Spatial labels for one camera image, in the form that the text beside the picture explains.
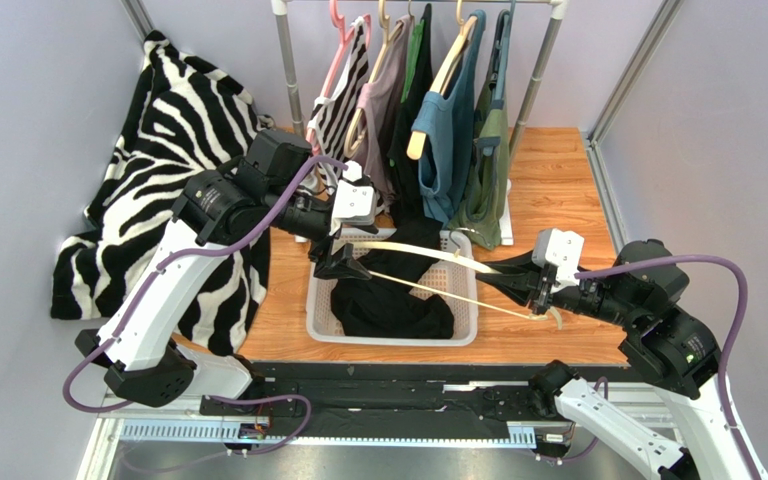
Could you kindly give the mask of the cream plastic hanger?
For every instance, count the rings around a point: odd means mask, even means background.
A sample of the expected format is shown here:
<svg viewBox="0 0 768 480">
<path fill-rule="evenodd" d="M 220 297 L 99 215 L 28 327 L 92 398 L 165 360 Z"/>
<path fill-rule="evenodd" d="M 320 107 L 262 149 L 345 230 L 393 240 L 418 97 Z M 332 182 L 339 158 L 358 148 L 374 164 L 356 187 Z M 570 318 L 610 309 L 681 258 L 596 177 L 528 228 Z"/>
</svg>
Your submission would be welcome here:
<svg viewBox="0 0 768 480">
<path fill-rule="evenodd" d="M 441 232 L 440 246 L 436 249 L 420 248 L 412 245 L 389 242 L 387 235 L 391 231 L 384 229 L 376 235 L 361 230 L 349 229 L 343 233 L 340 244 L 351 244 L 353 255 L 359 258 L 371 251 L 395 252 L 406 254 L 414 261 L 421 258 L 432 262 L 429 269 L 416 280 L 390 275 L 377 267 L 367 270 L 374 278 L 380 278 L 409 289 L 409 293 L 422 299 L 438 295 L 446 299 L 454 317 L 453 335 L 441 340 L 394 340 L 394 345 L 408 346 L 465 346 L 474 341 L 479 332 L 479 310 L 484 308 L 497 313 L 534 322 L 554 322 L 558 329 L 563 328 L 559 311 L 550 308 L 541 315 L 522 314 L 501 307 L 496 307 L 478 300 L 476 275 L 488 273 L 490 268 L 481 265 L 472 255 L 472 246 L 466 237 L 454 231 Z"/>
</svg>

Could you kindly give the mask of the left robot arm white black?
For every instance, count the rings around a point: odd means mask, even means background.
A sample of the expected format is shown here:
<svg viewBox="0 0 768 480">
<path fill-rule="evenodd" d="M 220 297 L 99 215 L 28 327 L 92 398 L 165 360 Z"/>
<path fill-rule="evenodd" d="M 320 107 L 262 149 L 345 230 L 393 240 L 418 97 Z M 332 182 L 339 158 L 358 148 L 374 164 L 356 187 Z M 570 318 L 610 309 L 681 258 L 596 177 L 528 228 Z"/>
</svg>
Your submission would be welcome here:
<svg viewBox="0 0 768 480">
<path fill-rule="evenodd" d="M 244 155 L 187 181 L 121 308 L 77 336 L 83 363 L 105 369 L 119 407 L 160 408 L 184 394 L 239 399 L 252 381 L 240 356 L 202 353 L 172 337 L 206 280 L 273 227 L 311 241 L 320 277 L 368 279 L 351 249 L 335 241 L 347 225 L 372 229 L 376 204 L 358 163 L 314 155 L 306 140 L 285 131 L 260 133 Z"/>
</svg>

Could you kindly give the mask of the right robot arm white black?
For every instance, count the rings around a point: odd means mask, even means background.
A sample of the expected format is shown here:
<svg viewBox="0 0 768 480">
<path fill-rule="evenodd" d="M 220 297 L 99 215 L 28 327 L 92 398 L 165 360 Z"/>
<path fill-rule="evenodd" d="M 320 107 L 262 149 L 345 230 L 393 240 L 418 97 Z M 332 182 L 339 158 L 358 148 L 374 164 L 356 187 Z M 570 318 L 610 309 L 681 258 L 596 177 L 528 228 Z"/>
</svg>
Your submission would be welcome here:
<svg viewBox="0 0 768 480">
<path fill-rule="evenodd" d="M 526 397 L 537 416 L 563 418 L 589 431 L 647 479 L 765 479 L 763 466 L 737 414 L 727 364 L 747 310 L 742 270 L 721 257 L 696 262 L 729 270 L 738 298 L 728 336 L 718 340 L 680 307 L 689 278 L 686 255 L 656 239 L 626 244 L 607 269 L 581 267 L 581 241 L 545 231 L 523 255 L 488 263 L 477 279 L 542 314 L 556 308 L 619 326 L 620 352 L 668 408 L 681 433 L 673 441 L 614 406 L 574 368 L 552 361 L 529 381 Z"/>
</svg>

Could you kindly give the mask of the black white striped tank top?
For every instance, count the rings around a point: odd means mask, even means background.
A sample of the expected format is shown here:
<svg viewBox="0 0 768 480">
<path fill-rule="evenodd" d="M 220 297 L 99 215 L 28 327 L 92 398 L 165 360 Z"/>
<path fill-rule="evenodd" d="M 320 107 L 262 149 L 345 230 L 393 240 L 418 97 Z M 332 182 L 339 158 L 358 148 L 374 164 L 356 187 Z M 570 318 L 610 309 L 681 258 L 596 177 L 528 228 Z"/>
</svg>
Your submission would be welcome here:
<svg viewBox="0 0 768 480">
<path fill-rule="evenodd" d="M 332 96 L 316 99 L 309 127 L 315 133 L 322 155 L 343 162 L 351 159 L 363 167 L 363 173 L 376 188 L 375 212 L 381 213 L 387 208 L 392 188 L 385 174 L 379 142 L 380 127 L 384 123 L 384 107 L 378 97 L 386 90 L 385 64 L 392 53 L 393 42 L 388 41 L 379 59 L 371 63 L 366 46 L 369 39 L 366 18 L 356 18 L 352 26 L 354 36 L 349 42 L 349 58 Z M 358 110 L 363 112 L 363 119 L 357 123 L 354 131 L 363 137 L 351 140 L 357 148 L 354 155 L 349 157 L 345 154 L 345 141 Z"/>
</svg>

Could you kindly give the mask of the pink plastic hanger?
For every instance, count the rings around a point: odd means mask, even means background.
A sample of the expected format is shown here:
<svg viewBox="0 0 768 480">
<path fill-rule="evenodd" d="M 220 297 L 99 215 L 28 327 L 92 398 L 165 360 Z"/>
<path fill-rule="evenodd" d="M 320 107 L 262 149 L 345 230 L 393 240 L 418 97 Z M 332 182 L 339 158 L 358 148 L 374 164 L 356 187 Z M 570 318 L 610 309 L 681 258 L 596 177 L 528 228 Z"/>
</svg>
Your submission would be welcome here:
<svg viewBox="0 0 768 480">
<path fill-rule="evenodd" d="M 328 13 L 338 43 L 320 94 L 314 100 L 306 136 L 315 154 L 340 158 L 348 117 L 356 106 L 360 86 L 368 77 L 372 25 L 369 14 L 348 21 L 339 11 L 338 1 L 328 2 Z"/>
</svg>

